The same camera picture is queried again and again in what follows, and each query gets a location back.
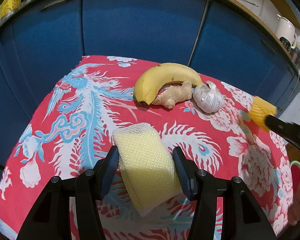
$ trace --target garlic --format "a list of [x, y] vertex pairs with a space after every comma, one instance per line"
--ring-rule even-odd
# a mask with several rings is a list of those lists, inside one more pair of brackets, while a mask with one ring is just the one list
[[207, 85], [202, 84], [195, 88], [193, 99], [205, 113], [209, 114], [219, 111], [226, 101], [214, 83], [211, 81], [206, 83]]

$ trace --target banana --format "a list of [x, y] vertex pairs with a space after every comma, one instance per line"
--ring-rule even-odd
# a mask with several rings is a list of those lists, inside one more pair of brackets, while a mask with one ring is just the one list
[[134, 86], [133, 95], [139, 104], [147, 106], [155, 100], [160, 88], [165, 84], [181, 84], [190, 81], [193, 86], [203, 82], [192, 68], [177, 64], [163, 63], [144, 72]]

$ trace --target bubble wrap package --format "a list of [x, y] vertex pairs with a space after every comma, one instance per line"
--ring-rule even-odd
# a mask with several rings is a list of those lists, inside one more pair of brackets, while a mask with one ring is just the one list
[[123, 182], [142, 217], [182, 192], [172, 156], [149, 123], [116, 129], [113, 138]]

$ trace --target ginger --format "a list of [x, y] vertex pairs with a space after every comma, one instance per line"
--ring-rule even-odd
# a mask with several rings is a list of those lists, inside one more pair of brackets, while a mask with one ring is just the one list
[[184, 81], [181, 87], [170, 86], [164, 92], [157, 95], [152, 104], [172, 109], [176, 103], [191, 99], [191, 88], [192, 84], [190, 81]]

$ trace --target table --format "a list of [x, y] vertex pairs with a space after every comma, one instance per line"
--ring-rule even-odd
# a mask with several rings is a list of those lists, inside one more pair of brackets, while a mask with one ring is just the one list
[[[279, 233], [292, 203], [292, 178], [280, 136], [261, 130], [247, 115], [252, 96], [214, 82], [226, 96], [215, 114], [205, 114], [193, 100], [172, 110], [140, 106], [133, 100], [138, 77], [158, 63], [124, 57], [86, 56], [64, 76], [35, 111], [9, 157], [0, 182], [0, 231], [17, 233], [49, 181], [78, 176], [104, 158], [118, 127], [148, 122], [172, 151], [181, 146], [188, 159], [215, 177], [240, 176]], [[195, 203], [181, 194], [141, 218], [118, 170], [110, 193], [98, 201], [107, 239], [186, 239]], [[218, 200], [215, 239], [221, 237], [222, 201]], [[70, 200], [73, 240], [79, 240], [74, 200]]]

